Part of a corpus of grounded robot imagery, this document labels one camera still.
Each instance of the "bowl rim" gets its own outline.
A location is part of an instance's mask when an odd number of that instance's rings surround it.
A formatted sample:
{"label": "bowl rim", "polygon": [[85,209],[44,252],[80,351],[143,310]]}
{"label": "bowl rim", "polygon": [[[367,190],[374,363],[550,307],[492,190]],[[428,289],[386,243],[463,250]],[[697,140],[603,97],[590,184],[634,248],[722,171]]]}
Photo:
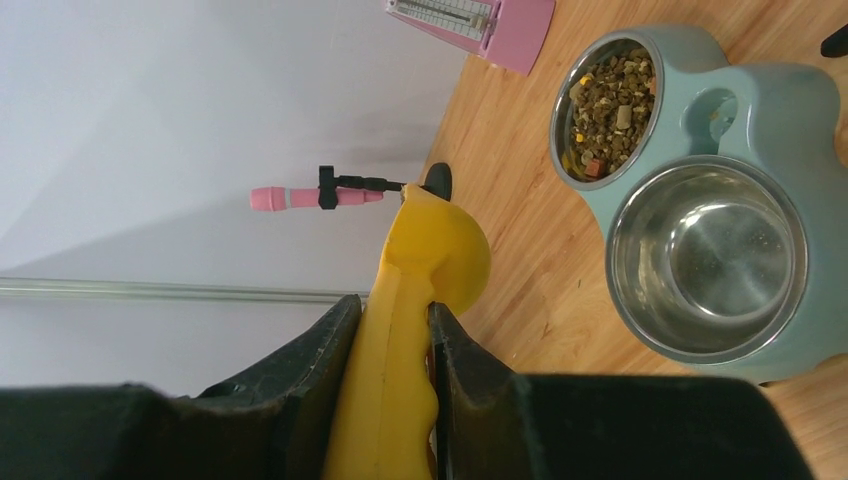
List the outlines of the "bowl rim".
{"label": "bowl rim", "polygon": [[[565,155],[566,152],[560,152],[557,149],[557,138],[558,132],[564,128],[564,125],[559,124],[559,118],[563,115],[567,114],[568,106],[571,104],[571,99],[568,98],[568,91],[574,85],[574,83],[578,80],[577,74],[581,68],[584,67],[584,64],[588,60],[588,58],[594,54],[597,50],[603,48],[609,43],[618,41],[618,40],[631,40],[638,44],[640,44],[643,48],[648,50],[648,54],[651,56],[651,61],[654,62],[654,75],[656,76],[656,95],[654,97],[654,108],[651,111],[651,117],[648,120],[648,126],[645,128],[645,133],[642,135],[642,139],[639,141],[639,145],[633,150],[633,153],[630,154],[630,158],[628,158],[621,167],[618,168],[615,172],[606,177],[594,181],[594,182],[582,182],[574,177],[572,177],[568,171],[562,166],[562,155]],[[616,30],[614,32],[607,33],[595,40],[591,45],[589,45],[586,50],[584,50],[580,56],[577,57],[577,60],[572,64],[571,68],[568,71],[568,75],[566,75],[565,80],[560,86],[559,92],[556,96],[556,101],[554,102],[554,108],[551,113],[551,121],[548,128],[548,150],[550,152],[551,161],[554,164],[554,169],[556,169],[557,174],[562,178],[562,180],[568,184],[568,186],[574,188],[575,190],[583,190],[583,191],[591,191],[597,190],[599,188],[603,188],[610,183],[617,180],[621,177],[624,172],[626,172],[633,163],[639,159],[642,152],[645,149],[645,146],[648,144],[651,136],[654,133],[654,129],[657,125],[657,119],[659,118],[660,111],[662,109],[663,103],[663,92],[665,82],[665,73],[663,70],[663,60],[662,55],[660,54],[659,47],[654,42],[654,40],[642,33],[638,30],[633,29],[624,29],[624,30]]]}
{"label": "bowl rim", "polygon": [[[640,322],[637,321],[637,319],[622,303],[621,295],[619,294],[617,286],[618,277],[615,274],[614,268],[616,252],[618,251],[618,244],[621,239],[623,219],[629,212],[629,208],[633,204],[634,200],[662,178],[693,167],[715,167],[718,169],[729,170],[736,175],[745,177],[753,186],[758,187],[761,193],[763,193],[777,207],[781,221],[787,228],[790,240],[789,246],[792,248],[789,287],[784,293],[783,298],[780,300],[780,306],[774,314],[771,315],[768,323],[745,342],[726,350],[710,353],[695,353],[681,350],[679,348],[666,345],[651,336],[651,334],[640,325]],[[673,160],[650,172],[648,175],[639,180],[624,198],[624,201],[621,202],[613,216],[612,227],[610,228],[609,235],[607,236],[605,252],[607,288],[610,296],[612,297],[613,304],[621,316],[621,319],[624,321],[624,324],[649,348],[671,358],[672,360],[683,363],[700,365],[729,363],[753,355],[768,346],[794,318],[798,305],[800,305],[803,299],[807,285],[809,251],[806,234],[795,205],[783,189],[764,172],[749,163],[730,157],[710,154],[690,155]]]}

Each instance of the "wooden floor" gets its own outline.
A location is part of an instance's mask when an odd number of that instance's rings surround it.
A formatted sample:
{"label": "wooden floor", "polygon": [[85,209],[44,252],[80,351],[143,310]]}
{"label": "wooden floor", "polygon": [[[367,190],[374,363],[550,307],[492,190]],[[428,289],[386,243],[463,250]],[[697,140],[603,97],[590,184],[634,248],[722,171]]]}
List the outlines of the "wooden floor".
{"label": "wooden floor", "polygon": [[[611,30],[662,22],[706,28],[732,63],[789,61],[826,70],[843,99],[836,144],[848,163],[848,57],[818,53],[821,41],[848,22],[848,2],[558,2],[529,77],[469,58],[429,158],[452,166],[454,201],[482,225],[492,247],[488,289],[462,323],[516,370],[685,372],[622,324],[604,280],[598,225],[548,156],[551,108],[577,55]],[[817,476],[848,478],[848,357],[764,391]]]}

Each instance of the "dry kibble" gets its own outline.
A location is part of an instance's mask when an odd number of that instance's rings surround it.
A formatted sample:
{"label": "dry kibble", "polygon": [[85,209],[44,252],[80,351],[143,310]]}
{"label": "dry kibble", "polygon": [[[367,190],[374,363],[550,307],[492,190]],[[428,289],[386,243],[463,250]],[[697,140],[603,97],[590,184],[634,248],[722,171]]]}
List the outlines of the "dry kibble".
{"label": "dry kibble", "polygon": [[624,164],[639,145],[654,107],[654,65],[644,48],[591,65],[569,90],[572,168],[590,181]]}

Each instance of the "white wall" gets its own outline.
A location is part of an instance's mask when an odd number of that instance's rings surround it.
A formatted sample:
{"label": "white wall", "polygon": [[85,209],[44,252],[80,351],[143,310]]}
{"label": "white wall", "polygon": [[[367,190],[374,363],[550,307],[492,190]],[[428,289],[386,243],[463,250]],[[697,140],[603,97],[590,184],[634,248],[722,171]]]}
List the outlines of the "white wall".
{"label": "white wall", "polygon": [[[320,164],[414,180],[463,59],[379,0],[0,1],[0,276],[368,290],[396,196],[248,193]],[[197,393],[304,308],[0,299],[0,385]]]}

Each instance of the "stainless steel bowl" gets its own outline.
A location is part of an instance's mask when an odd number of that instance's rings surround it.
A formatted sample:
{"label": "stainless steel bowl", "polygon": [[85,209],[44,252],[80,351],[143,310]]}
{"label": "stainless steel bowl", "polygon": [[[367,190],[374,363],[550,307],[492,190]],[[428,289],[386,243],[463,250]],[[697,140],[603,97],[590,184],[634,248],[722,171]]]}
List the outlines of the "stainless steel bowl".
{"label": "stainless steel bowl", "polygon": [[634,187],[607,239],[610,293],[630,330],[685,363],[725,363],[771,342],[806,285],[789,199],[758,170],[697,155]]}
{"label": "stainless steel bowl", "polygon": [[[657,77],[657,95],[654,99],[654,110],[651,112],[651,118],[648,121],[648,127],[645,129],[645,134],[642,136],[642,140],[639,142],[639,145],[637,145],[633,150],[630,158],[628,158],[618,170],[598,181],[587,182],[585,180],[581,180],[572,169],[563,166],[563,157],[567,159],[569,164],[573,164],[577,161],[577,159],[570,158],[570,152],[573,147],[571,143],[571,135],[569,135],[572,123],[572,103],[571,99],[568,97],[568,91],[575,83],[577,83],[577,81],[583,78],[583,75],[589,71],[589,68],[592,65],[603,62],[613,55],[628,52],[639,47],[644,47],[648,50],[648,54],[651,56],[651,61],[654,62],[654,71]],[[654,131],[654,126],[656,125],[657,117],[659,116],[660,108],[662,107],[664,80],[663,64],[659,48],[657,48],[653,40],[638,31],[621,30],[609,33],[599,38],[582,54],[580,54],[577,62],[574,63],[571,70],[568,72],[568,76],[565,78],[562,87],[560,87],[556,103],[554,104],[553,114],[551,115],[551,124],[548,134],[551,160],[553,161],[557,174],[559,174],[566,184],[577,190],[595,190],[608,185],[610,182],[620,177],[630,167],[630,165],[636,161],[639,154],[642,153],[642,150],[645,148],[645,144],[648,142],[651,133]]]}

